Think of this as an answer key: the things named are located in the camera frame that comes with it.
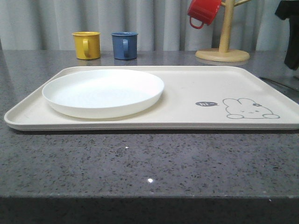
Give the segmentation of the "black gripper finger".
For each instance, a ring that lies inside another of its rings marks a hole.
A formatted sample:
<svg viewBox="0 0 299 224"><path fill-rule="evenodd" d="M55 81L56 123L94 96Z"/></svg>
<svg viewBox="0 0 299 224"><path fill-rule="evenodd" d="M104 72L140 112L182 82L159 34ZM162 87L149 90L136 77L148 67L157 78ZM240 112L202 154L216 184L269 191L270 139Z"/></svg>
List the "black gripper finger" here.
<svg viewBox="0 0 299 224"><path fill-rule="evenodd" d="M297 70L299 68L299 1L280 1L275 15L281 20L289 20L290 34L285 64L289 69Z"/></svg>

